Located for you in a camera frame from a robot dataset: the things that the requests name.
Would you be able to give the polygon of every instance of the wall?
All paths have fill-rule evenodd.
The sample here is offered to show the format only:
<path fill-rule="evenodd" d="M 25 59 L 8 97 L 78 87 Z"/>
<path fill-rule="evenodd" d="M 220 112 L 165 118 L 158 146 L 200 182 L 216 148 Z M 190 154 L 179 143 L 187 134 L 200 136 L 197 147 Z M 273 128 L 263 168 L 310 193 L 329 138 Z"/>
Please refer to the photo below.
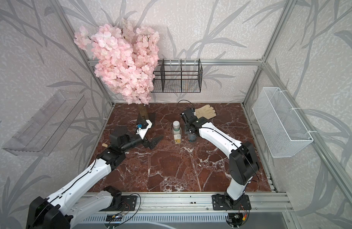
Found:
<path fill-rule="evenodd" d="M 352 178 L 352 1 L 295 5 L 267 60 Z M 352 208 L 312 146 L 291 158 L 272 158 L 253 115 L 261 75 L 247 103 L 257 138 L 279 191 L 302 228 L 352 228 Z"/>
<path fill-rule="evenodd" d="M 324 3 L 294 8 L 268 62 L 352 179 L 352 1 Z"/>
<path fill-rule="evenodd" d="M 259 59 L 285 4 L 285 0 L 59 2 L 75 30 L 84 25 L 93 34 L 99 25 L 118 25 L 121 18 L 151 26 L 160 33 L 159 57 L 165 59 Z M 242 102 L 255 70 L 254 66 L 205 66 L 200 94 L 151 94 L 152 101 Z M 112 97 L 124 102 L 120 94 Z"/>
<path fill-rule="evenodd" d="M 46 1 L 0 0 L 0 229 L 26 226 L 28 204 L 87 166 L 110 112 L 99 87 Z M 1 149 L 58 90 L 87 103 L 48 157 Z"/>

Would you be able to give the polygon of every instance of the red wire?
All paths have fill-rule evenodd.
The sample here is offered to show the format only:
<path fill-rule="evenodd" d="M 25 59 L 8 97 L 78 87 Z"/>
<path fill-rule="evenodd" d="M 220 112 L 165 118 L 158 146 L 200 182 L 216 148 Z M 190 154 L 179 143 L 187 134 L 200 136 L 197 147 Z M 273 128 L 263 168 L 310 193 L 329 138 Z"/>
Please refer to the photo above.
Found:
<path fill-rule="evenodd" d="M 240 205 L 241 205 L 242 209 L 247 213 L 247 211 L 243 208 L 242 204 L 240 204 Z"/>

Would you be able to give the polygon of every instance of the work glove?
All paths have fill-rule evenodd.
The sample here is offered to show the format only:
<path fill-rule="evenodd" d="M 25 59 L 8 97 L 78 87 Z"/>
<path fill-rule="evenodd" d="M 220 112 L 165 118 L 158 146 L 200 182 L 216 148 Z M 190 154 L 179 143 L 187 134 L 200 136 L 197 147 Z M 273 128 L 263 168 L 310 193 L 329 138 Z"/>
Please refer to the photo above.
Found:
<path fill-rule="evenodd" d="M 209 104 L 195 109 L 195 114 L 197 118 L 205 117 L 206 119 L 211 119 L 216 116 L 214 108 Z"/>

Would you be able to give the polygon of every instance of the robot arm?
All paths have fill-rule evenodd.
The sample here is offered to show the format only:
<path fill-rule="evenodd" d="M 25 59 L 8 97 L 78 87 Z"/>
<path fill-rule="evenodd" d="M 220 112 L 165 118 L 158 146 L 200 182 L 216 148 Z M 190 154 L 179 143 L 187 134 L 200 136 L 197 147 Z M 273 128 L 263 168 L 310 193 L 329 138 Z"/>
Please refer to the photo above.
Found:
<path fill-rule="evenodd" d="M 150 120 L 141 120 L 135 134 L 124 126 L 116 126 L 110 134 L 109 147 L 87 169 L 47 198 L 37 197 L 31 202 L 26 229 L 69 229 L 102 209 L 110 206 L 119 209 L 122 205 L 121 192 L 111 186 L 85 201 L 76 202 L 120 165 L 125 159 L 125 152 L 140 144 L 153 149 L 163 139 L 163 136 L 159 136 L 148 141 L 145 135 L 151 126 Z"/>
<path fill-rule="evenodd" d="M 229 158 L 230 175 L 232 180 L 226 191 L 226 204 L 230 209 L 239 203 L 244 190 L 259 170 L 257 156 L 250 142 L 242 143 L 216 128 L 206 118 L 197 118 L 194 109 L 188 108 L 181 113 L 185 128 L 191 133 L 210 141 Z"/>

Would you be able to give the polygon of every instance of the black mounting plate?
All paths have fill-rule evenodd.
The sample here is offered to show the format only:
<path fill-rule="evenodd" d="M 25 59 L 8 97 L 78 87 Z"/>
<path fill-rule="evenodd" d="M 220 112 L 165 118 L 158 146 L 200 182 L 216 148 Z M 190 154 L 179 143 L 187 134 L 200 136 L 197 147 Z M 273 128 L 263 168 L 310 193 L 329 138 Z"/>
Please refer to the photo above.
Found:
<path fill-rule="evenodd" d="M 221 195 L 221 194 L 212 195 L 211 199 L 213 203 L 213 210 L 216 210 L 216 211 L 238 210 L 238 208 L 237 209 L 228 208 L 228 206 L 225 204 L 225 195 Z M 242 195 L 240 204 L 245 210 L 251 210 L 249 197 L 246 194 Z"/>
<path fill-rule="evenodd" d="M 118 209 L 115 209 L 114 207 L 108 207 L 108 208 L 102 209 L 100 211 L 124 211 L 124 212 L 127 212 L 127 211 L 129 211 L 129 206 L 130 206 L 130 211 L 135 211 L 135 204 L 136 204 L 137 198 L 138 198 L 138 196 L 136 196 L 136 195 L 121 196 L 121 202 L 125 202 L 127 204 L 122 204 L 121 207 Z"/>

